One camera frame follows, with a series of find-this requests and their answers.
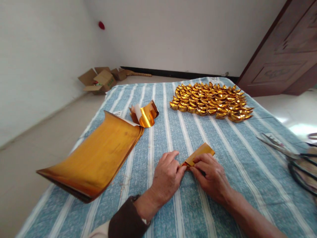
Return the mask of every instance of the red object on wall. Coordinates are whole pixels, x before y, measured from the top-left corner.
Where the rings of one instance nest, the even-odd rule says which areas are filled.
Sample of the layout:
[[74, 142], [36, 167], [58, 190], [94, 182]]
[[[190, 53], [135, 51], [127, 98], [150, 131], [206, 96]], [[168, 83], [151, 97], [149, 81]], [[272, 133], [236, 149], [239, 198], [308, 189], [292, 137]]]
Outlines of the red object on wall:
[[105, 25], [100, 21], [98, 23], [98, 26], [100, 27], [100, 29], [104, 30], [105, 29]]

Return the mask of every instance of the pile of gold ingots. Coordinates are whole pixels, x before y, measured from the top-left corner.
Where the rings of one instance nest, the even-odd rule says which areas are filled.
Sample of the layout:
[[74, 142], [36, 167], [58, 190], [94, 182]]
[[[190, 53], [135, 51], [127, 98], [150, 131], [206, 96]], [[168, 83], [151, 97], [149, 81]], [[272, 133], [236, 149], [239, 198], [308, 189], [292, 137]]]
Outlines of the pile of gold ingots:
[[173, 110], [181, 112], [196, 113], [199, 116], [214, 115], [216, 119], [228, 119], [239, 123], [252, 117], [253, 107], [245, 107], [247, 100], [241, 89], [233, 87], [221, 87], [219, 84], [213, 85], [195, 83], [185, 86], [182, 84], [175, 90], [173, 101], [170, 106]]

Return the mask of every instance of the dark sleeve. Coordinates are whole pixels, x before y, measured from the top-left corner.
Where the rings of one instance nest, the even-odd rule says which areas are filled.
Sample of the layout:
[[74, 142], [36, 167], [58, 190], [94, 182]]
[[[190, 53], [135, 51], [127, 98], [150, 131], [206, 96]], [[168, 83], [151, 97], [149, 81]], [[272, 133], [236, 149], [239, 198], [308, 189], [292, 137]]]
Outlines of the dark sleeve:
[[139, 196], [129, 197], [120, 207], [119, 211], [111, 218], [109, 223], [109, 238], [141, 238], [144, 235], [150, 223], [144, 223], [133, 204]]

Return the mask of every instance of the baseboard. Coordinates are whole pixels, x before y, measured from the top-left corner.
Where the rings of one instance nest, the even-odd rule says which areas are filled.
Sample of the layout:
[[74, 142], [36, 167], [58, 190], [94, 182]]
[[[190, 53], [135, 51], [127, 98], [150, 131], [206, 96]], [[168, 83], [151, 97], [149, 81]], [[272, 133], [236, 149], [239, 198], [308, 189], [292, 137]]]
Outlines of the baseboard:
[[[181, 79], [195, 79], [195, 78], [202, 78], [202, 77], [223, 77], [221, 75], [215, 75], [215, 74], [200, 74], [200, 73], [178, 72], [178, 71], [160, 70], [160, 69], [145, 69], [145, 68], [134, 68], [134, 67], [126, 67], [126, 66], [121, 66], [121, 68], [132, 70], [133, 72], [136, 72], [136, 73], [149, 73], [155, 76], [181, 78]], [[236, 83], [239, 77], [226, 76], [226, 78], [230, 79], [233, 83]]]

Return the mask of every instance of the brown door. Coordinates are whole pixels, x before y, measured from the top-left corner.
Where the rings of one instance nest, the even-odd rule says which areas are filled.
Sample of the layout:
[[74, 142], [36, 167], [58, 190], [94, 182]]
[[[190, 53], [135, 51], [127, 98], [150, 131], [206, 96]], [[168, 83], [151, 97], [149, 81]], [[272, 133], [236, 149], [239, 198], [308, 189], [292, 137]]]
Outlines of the brown door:
[[317, 1], [288, 0], [237, 84], [253, 97], [298, 94], [301, 81], [301, 90], [317, 83], [316, 64]]

